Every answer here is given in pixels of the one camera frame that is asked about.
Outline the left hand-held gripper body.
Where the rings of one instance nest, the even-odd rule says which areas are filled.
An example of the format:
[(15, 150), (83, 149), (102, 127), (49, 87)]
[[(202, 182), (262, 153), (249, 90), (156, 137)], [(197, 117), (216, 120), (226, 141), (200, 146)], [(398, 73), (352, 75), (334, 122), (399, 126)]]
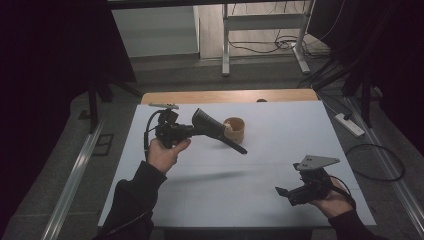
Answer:
[[(178, 109), (178, 106), (175, 104), (159, 104), (159, 103), (149, 103), (151, 107), (159, 107), (159, 110), (154, 112), (150, 119), (149, 123), (153, 117), (158, 114), (158, 125), (154, 127), (155, 136), (160, 140), (163, 146), (167, 149), (172, 148), (175, 144), (188, 139), (184, 138), (184, 133), (186, 132), (181, 125), (176, 122), (178, 114), (175, 112), (175, 109)], [(150, 132), (150, 124), (147, 124), (147, 132)]]

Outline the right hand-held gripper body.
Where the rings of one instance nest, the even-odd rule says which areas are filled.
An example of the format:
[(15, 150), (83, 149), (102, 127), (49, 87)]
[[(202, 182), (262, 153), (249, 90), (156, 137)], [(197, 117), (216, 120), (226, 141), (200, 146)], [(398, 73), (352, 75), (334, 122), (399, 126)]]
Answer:
[(300, 173), (304, 185), (288, 192), (290, 204), (296, 206), (326, 198), (332, 182), (325, 167), (339, 162), (338, 158), (306, 155), (300, 163), (295, 163), (294, 168)]

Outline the black comb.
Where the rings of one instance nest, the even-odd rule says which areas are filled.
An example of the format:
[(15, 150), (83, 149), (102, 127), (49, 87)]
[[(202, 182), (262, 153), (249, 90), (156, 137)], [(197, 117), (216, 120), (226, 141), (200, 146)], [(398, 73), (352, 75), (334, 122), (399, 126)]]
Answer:
[(226, 127), (223, 124), (209, 116), (200, 108), (194, 112), (192, 124), (199, 135), (206, 135), (212, 139), (219, 140), (241, 154), (248, 153), (245, 148), (225, 136)]

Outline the tan wooden cup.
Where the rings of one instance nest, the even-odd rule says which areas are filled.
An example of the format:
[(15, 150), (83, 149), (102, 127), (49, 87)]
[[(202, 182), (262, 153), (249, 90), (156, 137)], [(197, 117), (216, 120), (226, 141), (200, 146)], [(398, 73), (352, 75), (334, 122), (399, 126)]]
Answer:
[(245, 122), (238, 117), (230, 117), (224, 120), (224, 135), (237, 144), (244, 140)]

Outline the person's left hand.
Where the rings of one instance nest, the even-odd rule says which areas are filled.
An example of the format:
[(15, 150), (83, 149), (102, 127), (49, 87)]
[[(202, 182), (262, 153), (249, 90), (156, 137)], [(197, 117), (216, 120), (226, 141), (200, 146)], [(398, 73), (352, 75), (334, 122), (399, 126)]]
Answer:
[(155, 167), (159, 172), (166, 175), (167, 172), (177, 163), (178, 155), (186, 150), (191, 144), (190, 139), (179, 142), (174, 147), (167, 149), (158, 139), (150, 142), (147, 162)]

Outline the person's right hand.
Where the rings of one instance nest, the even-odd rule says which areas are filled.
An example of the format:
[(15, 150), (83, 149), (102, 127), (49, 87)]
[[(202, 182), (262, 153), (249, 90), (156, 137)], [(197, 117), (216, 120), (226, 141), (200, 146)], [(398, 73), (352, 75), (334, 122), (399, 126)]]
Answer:
[(331, 191), (325, 199), (313, 200), (311, 205), (317, 207), (328, 219), (353, 209), (349, 201), (336, 191)]

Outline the white table cover sheet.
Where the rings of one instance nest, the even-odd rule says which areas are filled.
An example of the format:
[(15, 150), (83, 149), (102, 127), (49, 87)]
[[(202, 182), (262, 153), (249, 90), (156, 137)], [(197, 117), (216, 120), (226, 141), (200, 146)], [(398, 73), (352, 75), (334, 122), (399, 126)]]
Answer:
[(309, 204), (293, 206), (279, 188), (302, 186), (296, 163), (307, 155), (332, 157), (327, 172), (342, 179), (360, 219), (375, 220), (319, 101), (204, 104), (218, 121), (245, 122), (240, 154), (222, 142), (195, 136), (159, 189), (153, 221), (158, 228), (325, 227), (326, 217)]

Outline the dark floor socket cover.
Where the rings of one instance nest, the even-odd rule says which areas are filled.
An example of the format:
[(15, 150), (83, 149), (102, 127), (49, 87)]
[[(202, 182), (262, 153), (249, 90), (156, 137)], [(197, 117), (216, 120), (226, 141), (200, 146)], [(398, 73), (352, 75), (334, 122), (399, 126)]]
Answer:
[(95, 144), (92, 155), (97, 157), (108, 156), (113, 144), (113, 139), (113, 134), (100, 134)]

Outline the white power strip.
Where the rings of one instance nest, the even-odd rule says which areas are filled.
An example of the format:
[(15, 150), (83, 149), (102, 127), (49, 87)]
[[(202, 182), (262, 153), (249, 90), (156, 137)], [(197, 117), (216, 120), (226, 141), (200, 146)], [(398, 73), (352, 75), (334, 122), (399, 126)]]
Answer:
[(360, 137), (365, 134), (363, 129), (361, 129), (356, 123), (354, 123), (343, 113), (337, 114), (335, 119), (355, 137)]

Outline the black stand legs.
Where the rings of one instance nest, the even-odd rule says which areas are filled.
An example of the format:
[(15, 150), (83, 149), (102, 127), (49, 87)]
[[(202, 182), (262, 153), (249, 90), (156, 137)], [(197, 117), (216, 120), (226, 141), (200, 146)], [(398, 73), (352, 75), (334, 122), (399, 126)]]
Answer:
[(318, 91), (325, 86), (333, 83), (337, 79), (348, 75), (348, 78), (345, 80), (345, 83), (342, 87), (342, 94), (345, 97), (353, 96), (358, 89), (361, 89), (361, 98), (360, 98), (360, 113), (361, 118), (365, 122), (368, 128), (371, 128), (370, 121), (370, 101), (371, 101), (371, 79), (369, 76), (369, 68), (367, 66), (367, 61), (364, 59), (357, 59), (352, 62), (350, 65), (346, 66), (339, 72), (331, 75), (325, 80), (312, 85), (312, 89)]
[(103, 102), (111, 102), (113, 100), (113, 93), (110, 84), (121, 88), (122, 90), (139, 98), (143, 94), (128, 85), (125, 82), (118, 81), (108, 75), (104, 75), (99, 79), (91, 79), (88, 81), (88, 99), (89, 99), (89, 113), (90, 113), (90, 130), (89, 133), (93, 134), (99, 125), (99, 115), (97, 107), (97, 96), (100, 96)]

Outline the white panel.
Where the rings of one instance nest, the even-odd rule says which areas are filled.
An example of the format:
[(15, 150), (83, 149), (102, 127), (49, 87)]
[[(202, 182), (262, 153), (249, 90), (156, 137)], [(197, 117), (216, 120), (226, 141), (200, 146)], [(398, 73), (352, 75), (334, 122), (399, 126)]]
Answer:
[(130, 58), (200, 52), (196, 6), (113, 10), (112, 14)]

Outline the dark curtain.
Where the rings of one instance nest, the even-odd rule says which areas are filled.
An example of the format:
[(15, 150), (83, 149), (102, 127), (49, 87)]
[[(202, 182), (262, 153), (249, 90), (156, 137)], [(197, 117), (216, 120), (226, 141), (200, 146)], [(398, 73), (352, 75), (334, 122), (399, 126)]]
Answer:
[(316, 0), (308, 33), (350, 69), (343, 93), (368, 81), (424, 155), (424, 0)]
[(71, 101), (134, 81), (107, 0), (0, 0), (0, 234), (53, 150)]

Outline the aluminium floor rail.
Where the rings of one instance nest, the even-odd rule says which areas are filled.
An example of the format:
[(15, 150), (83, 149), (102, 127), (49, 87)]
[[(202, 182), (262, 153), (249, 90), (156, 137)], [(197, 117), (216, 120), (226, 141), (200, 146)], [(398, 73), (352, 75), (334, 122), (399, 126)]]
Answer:
[[(396, 177), (399, 170), (396, 169), (393, 161), (395, 159), (390, 153), (382, 149), (382, 143), (376, 134), (375, 130), (371, 127), (371, 123), (367, 123), (361, 117), (360, 103), (353, 97), (345, 97), (347, 105), (352, 108), (353, 118), (357, 124), (364, 129), (365, 139), (370, 144), (376, 145), (377, 160), (383, 172), (390, 178)], [(417, 230), (420, 239), (424, 240), (424, 209), (420, 206), (419, 201), (413, 194), (411, 188), (407, 185), (404, 179), (400, 179), (391, 183), (394, 191), (400, 200), (402, 206), (406, 210), (412, 224)]]
[(101, 120), (86, 137), (40, 240), (58, 239), (103, 126)]

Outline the white metal stand frame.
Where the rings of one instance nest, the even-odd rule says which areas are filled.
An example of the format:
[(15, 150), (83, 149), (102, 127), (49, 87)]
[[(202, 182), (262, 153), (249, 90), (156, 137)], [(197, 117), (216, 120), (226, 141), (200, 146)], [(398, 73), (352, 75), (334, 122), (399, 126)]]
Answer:
[(222, 55), (222, 75), (230, 75), (230, 55), (229, 55), (229, 33), (231, 31), (248, 30), (271, 30), (271, 29), (298, 29), (299, 33), (295, 43), (289, 46), (296, 57), (301, 72), (310, 74), (311, 70), (307, 65), (302, 50), (302, 43), (307, 30), (309, 19), (314, 7), (315, 0), (310, 0), (309, 5), (303, 13), (283, 13), (270, 15), (228, 15), (228, 5), (222, 6), (223, 19), (223, 55)]

